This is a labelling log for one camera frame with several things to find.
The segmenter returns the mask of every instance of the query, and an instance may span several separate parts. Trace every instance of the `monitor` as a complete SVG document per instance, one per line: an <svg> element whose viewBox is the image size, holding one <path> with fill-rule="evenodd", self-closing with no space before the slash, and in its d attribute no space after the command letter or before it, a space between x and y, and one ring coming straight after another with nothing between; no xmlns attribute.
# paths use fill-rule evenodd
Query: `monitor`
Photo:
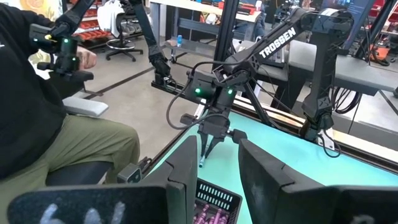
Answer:
<svg viewBox="0 0 398 224"><path fill-rule="evenodd" d="M343 45L343 49L348 50L361 27L364 25L367 16L374 4L375 0L323 0L321 9L346 9L353 15L354 25L351 33Z"/></svg>

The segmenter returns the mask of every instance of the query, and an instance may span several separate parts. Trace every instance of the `office chair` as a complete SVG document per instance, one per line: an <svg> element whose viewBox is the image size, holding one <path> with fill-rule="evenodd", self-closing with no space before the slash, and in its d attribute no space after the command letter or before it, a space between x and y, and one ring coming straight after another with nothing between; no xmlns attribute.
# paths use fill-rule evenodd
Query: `office chair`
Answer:
<svg viewBox="0 0 398 224"><path fill-rule="evenodd" d="M144 53L144 51L141 49L136 49L136 45L131 40L127 40L124 38L122 23L123 23L123 21L126 21L126 23L128 23L128 21L135 19L136 13L130 7L129 4L126 4L123 7L123 9L124 9L125 13L121 13L116 16L116 25L117 25L116 28L119 32L119 37L116 37L117 39L114 39L114 40L109 40L106 43L106 45L110 49L114 50L111 53L108 53L106 55L106 59L111 60L111 56L113 56L113 55L124 54L124 55L130 57L133 62L135 62L136 58L130 53L131 52L139 52L142 55Z"/></svg>
<svg viewBox="0 0 398 224"><path fill-rule="evenodd" d="M54 75L53 73L50 73L50 79L46 80L46 82L50 82L58 90L69 114L99 117L109 108L107 104L102 102L73 97L75 93L84 87L83 83L67 82L60 78L59 75ZM104 180L104 175L111 167L112 163L110 162L84 162L66 166L49 173L46 185L101 184Z"/></svg>

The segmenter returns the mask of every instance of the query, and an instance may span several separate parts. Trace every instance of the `black plastic basket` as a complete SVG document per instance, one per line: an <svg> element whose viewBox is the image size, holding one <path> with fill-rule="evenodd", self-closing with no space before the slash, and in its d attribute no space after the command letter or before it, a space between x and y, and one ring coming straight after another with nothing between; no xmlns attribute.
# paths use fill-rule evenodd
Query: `black plastic basket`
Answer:
<svg viewBox="0 0 398 224"><path fill-rule="evenodd" d="M208 203L212 205L209 208L208 214L215 215L217 208L221 208L228 212L227 224L236 224L238 222L238 215L242 204L242 197L240 195L198 178L196 198L197 211L203 208L204 203Z"/></svg>

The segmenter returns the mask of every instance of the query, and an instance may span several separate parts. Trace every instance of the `teal table surface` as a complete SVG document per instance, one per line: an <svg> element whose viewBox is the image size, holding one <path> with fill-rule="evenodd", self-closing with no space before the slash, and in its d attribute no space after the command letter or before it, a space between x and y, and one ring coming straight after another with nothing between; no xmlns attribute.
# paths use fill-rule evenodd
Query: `teal table surface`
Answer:
<svg viewBox="0 0 398 224"><path fill-rule="evenodd" d="M398 186L398 175L393 173L345 155L335 159L330 158L320 146L236 113L231 113L229 119L231 129L245 131L248 139L254 144L323 185ZM191 135L197 136L199 161L200 137L197 131L197 126L189 129L162 158L156 168ZM204 166L198 168L198 177L241 195L243 201L238 224L251 223L239 174L238 145L233 143L231 138L226 138L225 142L219 143L213 149Z"/></svg>

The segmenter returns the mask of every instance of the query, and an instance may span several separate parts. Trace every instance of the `rolling chair base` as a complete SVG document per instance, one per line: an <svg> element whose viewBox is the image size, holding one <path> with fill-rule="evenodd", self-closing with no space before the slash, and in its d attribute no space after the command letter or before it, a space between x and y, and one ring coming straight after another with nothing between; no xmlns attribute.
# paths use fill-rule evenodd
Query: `rolling chair base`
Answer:
<svg viewBox="0 0 398 224"><path fill-rule="evenodd" d="M126 56L128 56L129 58L131 58L131 60L133 62L136 61L136 58L130 54L130 52L139 52L139 54L143 54L144 51L143 50L139 50L139 49L129 49L129 50L115 50L109 54L106 55L106 60L111 60L111 56L117 55L117 54L124 54Z"/></svg>

